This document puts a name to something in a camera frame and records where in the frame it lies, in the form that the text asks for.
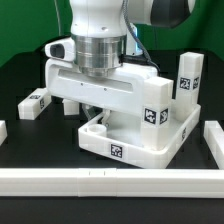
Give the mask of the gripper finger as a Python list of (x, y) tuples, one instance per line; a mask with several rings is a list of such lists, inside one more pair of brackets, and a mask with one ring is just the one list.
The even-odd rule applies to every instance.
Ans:
[(99, 123), (104, 125), (105, 127), (109, 127), (108, 120), (111, 115), (111, 110), (105, 109), (103, 110), (103, 117), (100, 119)]
[(82, 105), (82, 110), (88, 120), (91, 120), (95, 116), (94, 107), (88, 104)]

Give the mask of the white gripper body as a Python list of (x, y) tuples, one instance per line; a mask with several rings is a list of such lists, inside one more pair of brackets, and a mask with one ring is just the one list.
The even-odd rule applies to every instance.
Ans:
[(154, 67), (131, 63), (111, 69), (106, 77), (88, 76), (73, 63), (70, 37), (46, 44), (45, 54), (45, 83), (52, 96), (134, 116), (142, 113), (144, 82), (157, 76)]

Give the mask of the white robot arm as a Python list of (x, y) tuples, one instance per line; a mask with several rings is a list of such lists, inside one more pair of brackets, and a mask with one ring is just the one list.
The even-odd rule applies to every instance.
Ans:
[(156, 92), (144, 88), (159, 67), (147, 52), (143, 64), (128, 55), (127, 38), (137, 37), (132, 23), (177, 27), (191, 15), (195, 0), (70, 0), (70, 6), (71, 36), (45, 46), (49, 93), (166, 125), (169, 105), (157, 106)]

